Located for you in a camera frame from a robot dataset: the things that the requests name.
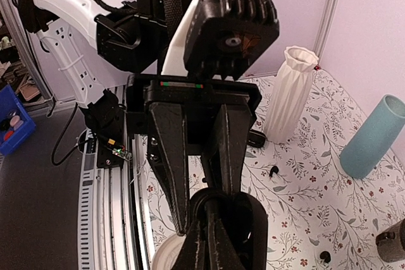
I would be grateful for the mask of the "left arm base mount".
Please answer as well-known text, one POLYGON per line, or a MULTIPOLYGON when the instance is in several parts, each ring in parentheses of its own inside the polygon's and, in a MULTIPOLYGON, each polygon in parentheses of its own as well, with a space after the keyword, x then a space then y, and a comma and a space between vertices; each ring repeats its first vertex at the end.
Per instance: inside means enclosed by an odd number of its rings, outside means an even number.
POLYGON ((122 167, 124 162, 132 160, 132 153, 112 138, 97 136, 97 161, 99 169, 122 167))

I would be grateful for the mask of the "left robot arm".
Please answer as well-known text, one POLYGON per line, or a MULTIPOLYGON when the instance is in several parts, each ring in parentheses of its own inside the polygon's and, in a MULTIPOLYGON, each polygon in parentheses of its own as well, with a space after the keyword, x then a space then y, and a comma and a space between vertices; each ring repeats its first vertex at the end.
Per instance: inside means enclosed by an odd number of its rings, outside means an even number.
POLYGON ((261 94, 240 77, 278 38, 272 0, 18 0, 96 146, 79 266, 148 269, 138 135, 168 201, 175 269, 264 269, 268 220, 242 191, 261 94))

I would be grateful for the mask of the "black oval earbud case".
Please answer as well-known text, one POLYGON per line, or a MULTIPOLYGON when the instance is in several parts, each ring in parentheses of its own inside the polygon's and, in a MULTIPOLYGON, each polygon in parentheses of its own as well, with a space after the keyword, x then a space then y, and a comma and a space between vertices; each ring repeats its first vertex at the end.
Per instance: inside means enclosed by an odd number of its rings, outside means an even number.
POLYGON ((228 195, 215 188, 194 194, 189 204, 190 226, 193 220, 201 222, 206 240, 205 269, 209 269, 207 212, 217 213, 245 269, 266 268, 268 216, 258 199, 245 192, 228 195))

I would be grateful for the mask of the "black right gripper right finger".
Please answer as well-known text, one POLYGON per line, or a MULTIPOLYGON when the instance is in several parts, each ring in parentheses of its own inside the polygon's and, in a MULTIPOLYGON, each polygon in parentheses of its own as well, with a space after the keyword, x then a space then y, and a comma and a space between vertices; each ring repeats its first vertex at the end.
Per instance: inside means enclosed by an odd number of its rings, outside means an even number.
POLYGON ((217 213, 207 212, 207 220, 209 269, 245 270, 217 213))

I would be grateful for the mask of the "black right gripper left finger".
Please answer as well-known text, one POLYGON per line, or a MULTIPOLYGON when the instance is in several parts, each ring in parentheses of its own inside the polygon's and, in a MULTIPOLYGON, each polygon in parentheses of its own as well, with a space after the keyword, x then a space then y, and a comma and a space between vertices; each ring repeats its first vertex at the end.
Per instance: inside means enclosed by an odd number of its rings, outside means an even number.
POLYGON ((206 240, 199 220, 193 220, 178 257, 172 267, 173 270, 205 269, 206 268, 206 240))

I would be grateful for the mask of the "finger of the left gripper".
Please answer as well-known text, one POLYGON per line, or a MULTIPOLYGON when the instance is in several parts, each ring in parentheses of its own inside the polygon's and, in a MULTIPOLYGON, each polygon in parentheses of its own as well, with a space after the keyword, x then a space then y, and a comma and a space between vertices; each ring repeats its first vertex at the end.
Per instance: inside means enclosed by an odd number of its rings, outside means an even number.
POLYGON ((187 121, 179 104, 154 102, 149 106, 147 157, 166 195, 176 233, 189 228, 189 165, 187 121))
POLYGON ((209 187, 226 194, 240 192, 247 138, 252 123, 248 105, 223 104, 202 150, 202 166, 209 187))

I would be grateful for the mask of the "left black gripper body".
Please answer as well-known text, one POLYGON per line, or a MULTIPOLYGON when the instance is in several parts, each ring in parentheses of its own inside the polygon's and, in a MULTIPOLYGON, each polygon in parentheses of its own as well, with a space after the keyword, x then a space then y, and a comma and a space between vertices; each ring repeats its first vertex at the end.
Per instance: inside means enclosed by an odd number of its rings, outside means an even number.
POLYGON ((127 135, 148 134, 149 106, 154 102, 179 104, 187 117, 187 153, 203 151, 222 104, 246 105, 256 121, 255 110, 261 101, 256 85, 226 80, 197 82, 187 77, 133 74, 128 77, 125 104, 127 135))

